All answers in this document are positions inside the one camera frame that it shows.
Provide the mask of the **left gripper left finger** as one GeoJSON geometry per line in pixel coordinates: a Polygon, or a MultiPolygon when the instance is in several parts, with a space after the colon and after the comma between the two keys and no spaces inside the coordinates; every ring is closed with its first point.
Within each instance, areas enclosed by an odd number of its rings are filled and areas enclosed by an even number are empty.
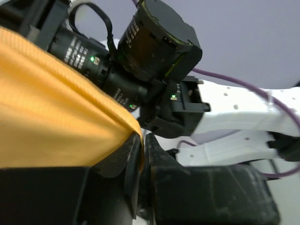
{"type": "Polygon", "coordinates": [[[93,166],[105,178],[115,178],[125,171],[124,193],[134,199],[138,187],[142,144],[140,136],[132,132],[113,153],[93,166]]]}

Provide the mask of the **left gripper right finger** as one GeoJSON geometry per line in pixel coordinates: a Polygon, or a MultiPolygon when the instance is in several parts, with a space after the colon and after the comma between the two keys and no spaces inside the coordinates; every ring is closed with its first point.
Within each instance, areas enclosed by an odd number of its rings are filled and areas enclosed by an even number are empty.
{"type": "Polygon", "coordinates": [[[145,162],[142,175],[191,175],[188,168],[180,165],[160,146],[152,133],[145,136],[144,150],[145,162]]]}

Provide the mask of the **yellow blue pillowcase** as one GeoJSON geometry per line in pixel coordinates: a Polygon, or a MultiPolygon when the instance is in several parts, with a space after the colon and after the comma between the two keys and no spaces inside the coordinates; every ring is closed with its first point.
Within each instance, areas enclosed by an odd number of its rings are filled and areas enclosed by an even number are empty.
{"type": "Polygon", "coordinates": [[[0,29],[0,166],[93,166],[137,120],[81,74],[21,35],[0,29]]]}

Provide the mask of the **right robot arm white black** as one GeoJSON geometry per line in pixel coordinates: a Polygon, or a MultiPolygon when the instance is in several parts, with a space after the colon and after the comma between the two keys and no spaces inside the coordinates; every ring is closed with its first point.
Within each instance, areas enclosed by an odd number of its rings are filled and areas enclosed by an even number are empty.
{"type": "Polygon", "coordinates": [[[92,166],[141,129],[174,139],[237,133],[178,155],[184,166],[232,165],[295,151],[298,87],[264,90],[201,81],[193,27],[160,0],[141,0],[121,40],[106,44],[75,26],[67,0],[10,0],[0,7],[0,165],[92,166]]]}

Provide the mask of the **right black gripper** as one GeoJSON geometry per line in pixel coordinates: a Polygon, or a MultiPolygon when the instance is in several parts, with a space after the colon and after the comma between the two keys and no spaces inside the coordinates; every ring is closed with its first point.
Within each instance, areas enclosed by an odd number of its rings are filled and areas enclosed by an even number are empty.
{"type": "Polygon", "coordinates": [[[203,52],[194,28],[160,0],[141,0],[118,44],[113,25],[96,4],[85,2],[104,22],[105,44],[75,25],[82,3],[71,0],[6,0],[0,24],[89,79],[129,112],[140,126],[164,138],[190,136],[210,110],[190,71],[203,52]]]}

